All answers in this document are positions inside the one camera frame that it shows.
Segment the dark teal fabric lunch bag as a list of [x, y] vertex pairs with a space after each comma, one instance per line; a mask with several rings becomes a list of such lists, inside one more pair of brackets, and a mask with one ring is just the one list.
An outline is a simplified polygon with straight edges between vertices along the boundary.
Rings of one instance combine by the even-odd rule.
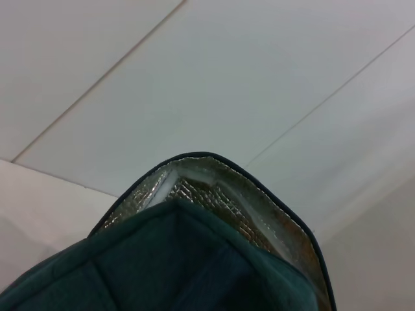
[[0, 311], [337, 311], [312, 231], [209, 152], [139, 178], [83, 240], [0, 293]]

